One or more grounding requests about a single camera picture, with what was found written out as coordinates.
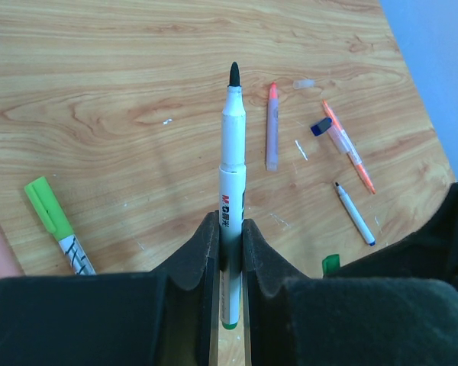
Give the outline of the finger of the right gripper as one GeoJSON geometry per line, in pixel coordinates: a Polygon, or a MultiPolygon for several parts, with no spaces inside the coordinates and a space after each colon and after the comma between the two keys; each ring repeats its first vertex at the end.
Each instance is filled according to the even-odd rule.
{"type": "Polygon", "coordinates": [[[458,182],[419,230],[325,276],[435,279],[458,291],[458,182]]]}

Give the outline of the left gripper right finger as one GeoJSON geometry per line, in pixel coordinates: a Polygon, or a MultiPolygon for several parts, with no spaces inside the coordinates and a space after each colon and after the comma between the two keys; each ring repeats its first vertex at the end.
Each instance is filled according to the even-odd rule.
{"type": "Polygon", "coordinates": [[[419,278],[309,278],[244,222],[248,365],[458,365],[458,293],[419,278]]]}

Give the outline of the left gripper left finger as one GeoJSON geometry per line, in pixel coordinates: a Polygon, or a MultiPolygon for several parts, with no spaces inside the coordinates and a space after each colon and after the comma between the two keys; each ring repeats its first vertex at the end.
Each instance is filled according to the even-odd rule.
{"type": "Polygon", "coordinates": [[[218,215],[152,271],[0,280],[0,365],[215,365],[218,215]]]}

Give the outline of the dark green pen cap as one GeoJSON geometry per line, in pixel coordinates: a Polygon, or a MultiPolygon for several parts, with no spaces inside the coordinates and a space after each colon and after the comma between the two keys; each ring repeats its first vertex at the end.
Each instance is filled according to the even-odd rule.
{"type": "Polygon", "coordinates": [[[339,254],[331,254],[325,257],[322,262],[322,272],[323,276],[327,276],[331,273],[340,269],[340,255],[339,254]]]}

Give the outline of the orange highlighter pen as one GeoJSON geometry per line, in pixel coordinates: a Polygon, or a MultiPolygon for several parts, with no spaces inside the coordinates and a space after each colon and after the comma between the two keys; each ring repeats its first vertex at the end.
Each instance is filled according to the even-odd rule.
{"type": "Polygon", "coordinates": [[[338,148],[340,153],[346,154],[348,156],[364,185],[372,194],[375,194],[376,189],[363,164],[363,160],[361,159],[359,153],[356,151],[355,146],[341,125],[337,115],[325,100],[322,101],[322,104],[325,114],[331,119],[331,127],[327,131],[330,134],[330,137],[333,140],[335,146],[338,148]]]}

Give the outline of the light green pen cap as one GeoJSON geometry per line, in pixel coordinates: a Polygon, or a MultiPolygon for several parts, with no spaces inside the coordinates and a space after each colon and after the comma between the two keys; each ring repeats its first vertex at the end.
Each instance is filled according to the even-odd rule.
{"type": "Polygon", "coordinates": [[[46,231],[52,234],[56,241],[74,234],[73,228],[45,177],[39,177],[27,184],[24,191],[46,231]]]}

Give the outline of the white pen green tip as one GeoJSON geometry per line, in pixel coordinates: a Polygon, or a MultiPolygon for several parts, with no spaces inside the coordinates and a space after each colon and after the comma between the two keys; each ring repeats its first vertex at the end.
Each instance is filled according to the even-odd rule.
{"type": "Polygon", "coordinates": [[[74,234],[61,239],[58,243],[76,275],[96,274],[92,263],[74,234]]]}

